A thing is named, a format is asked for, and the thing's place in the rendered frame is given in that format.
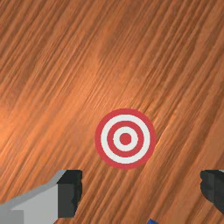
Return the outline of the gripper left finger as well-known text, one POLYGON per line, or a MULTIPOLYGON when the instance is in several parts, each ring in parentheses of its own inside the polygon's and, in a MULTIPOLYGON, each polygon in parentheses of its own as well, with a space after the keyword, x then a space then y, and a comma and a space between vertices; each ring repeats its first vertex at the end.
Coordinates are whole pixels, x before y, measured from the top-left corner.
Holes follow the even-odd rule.
POLYGON ((0 224, 54 224, 73 218, 82 195, 82 171, 61 170, 44 185, 0 205, 0 224))

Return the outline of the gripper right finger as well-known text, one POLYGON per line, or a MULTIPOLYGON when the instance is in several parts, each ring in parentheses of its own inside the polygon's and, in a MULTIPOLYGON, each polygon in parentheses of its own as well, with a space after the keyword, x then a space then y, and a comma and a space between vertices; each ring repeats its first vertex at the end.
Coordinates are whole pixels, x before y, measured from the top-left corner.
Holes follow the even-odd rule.
POLYGON ((200 178, 203 196, 224 214, 224 170, 204 170, 200 178))

